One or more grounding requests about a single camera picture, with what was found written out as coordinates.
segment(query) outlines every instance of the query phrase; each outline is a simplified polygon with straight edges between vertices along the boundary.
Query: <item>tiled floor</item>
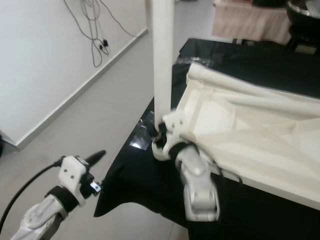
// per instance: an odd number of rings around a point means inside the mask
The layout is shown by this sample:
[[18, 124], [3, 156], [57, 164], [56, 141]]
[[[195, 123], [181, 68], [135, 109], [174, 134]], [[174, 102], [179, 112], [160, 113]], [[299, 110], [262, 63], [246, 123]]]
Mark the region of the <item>tiled floor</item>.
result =
[[[210, 39], [212, 0], [178, 2], [175, 8], [174, 54], [189, 37]], [[102, 180], [123, 143], [153, 97], [152, 36], [147, 34], [107, 73], [21, 152], [0, 161], [0, 215], [17, 190], [35, 173], [61, 155], [86, 157], [105, 149], [92, 169]], [[58, 183], [58, 169], [41, 176], [21, 195], [9, 213], [0, 239], [8, 240], [20, 218]], [[53, 239], [182, 240], [186, 230], [159, 214], [123, 204], [109, 214], [93, 218], [97, 198], [90, 198], [67, 218]]]

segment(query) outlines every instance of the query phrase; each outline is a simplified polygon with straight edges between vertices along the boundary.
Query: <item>table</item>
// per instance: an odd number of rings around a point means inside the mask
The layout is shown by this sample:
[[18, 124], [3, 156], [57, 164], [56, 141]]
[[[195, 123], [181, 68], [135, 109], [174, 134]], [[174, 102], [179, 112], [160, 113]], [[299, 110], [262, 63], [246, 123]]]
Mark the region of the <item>table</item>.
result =
[[249, 3], [215, 0], [212, 35], [229, 39], [273, 41], [286, 45], [291, 25], [285, 8], [252, 6]]
[[[197, 60], [224, 74], [261, 86], [320, 98], [320, 57], [274, 48], [244, 46], [189, 39], [180, 50], [172, 71], [171, 106], [177, 106], [186, 87], [190, 62]], [[150, 117], [153, 101], [141, 119]], [[104, 181], [95, 217], [123, 203], [138, 203], [188, 228], [189, 239], [301, 240], [319, 234], [320, 211], [267, 192], [223, 182], [212, 174], [220, 202], [220, 222], [186, 221], [183, 186], [173, 161], [154, 159], [150, 142], [146, 148], [130, 145], [132, 131]]]

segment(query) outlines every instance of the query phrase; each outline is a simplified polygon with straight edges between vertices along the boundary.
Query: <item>black tablecloth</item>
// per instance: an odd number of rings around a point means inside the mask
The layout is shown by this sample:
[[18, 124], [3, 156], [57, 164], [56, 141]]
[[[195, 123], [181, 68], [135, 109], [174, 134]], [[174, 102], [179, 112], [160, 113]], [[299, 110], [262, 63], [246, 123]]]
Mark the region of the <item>black tablecloth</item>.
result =
[[[261, 86], [320, 98], [320, 57], [279, 49], [189, 39], [173, 66], [171, 106], [177, 106], [186, 87], [190, 59]], [[153, 110], [151, 101], [141, 119]], [[122, 203], [138, 203], [188, 228], [190, 239], [311, 239], [318, 237], [320, 211], [264, 191], [212, 175], [220, 202], [220, 222], [185, 219], [183, 186], [172, 161], [154, 159], [146, 150], [129, 145], [133, 131], [104, 181], [95, 217]]]

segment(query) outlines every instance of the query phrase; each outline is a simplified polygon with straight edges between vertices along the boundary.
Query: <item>white 3d printed part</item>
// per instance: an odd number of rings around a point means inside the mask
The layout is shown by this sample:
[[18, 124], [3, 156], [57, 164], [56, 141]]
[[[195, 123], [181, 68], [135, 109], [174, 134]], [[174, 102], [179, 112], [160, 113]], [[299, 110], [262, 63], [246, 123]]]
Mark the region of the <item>white 3d printed part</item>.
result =
[[185, 114], [184, 137], [244, 184], [320, 210], [320, 100], [196, 63], [186, 81], [176, 109]]

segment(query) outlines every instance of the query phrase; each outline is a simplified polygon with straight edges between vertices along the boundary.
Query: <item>beige table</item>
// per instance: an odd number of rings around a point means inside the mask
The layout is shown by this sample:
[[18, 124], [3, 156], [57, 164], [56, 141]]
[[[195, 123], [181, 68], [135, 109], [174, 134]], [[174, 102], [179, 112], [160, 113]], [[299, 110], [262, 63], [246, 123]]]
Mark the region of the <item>beige table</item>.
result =
[[220, 38], [273, 41], [286, 45], [291, 25], [285, 8], [215, 0], [212, 35]]

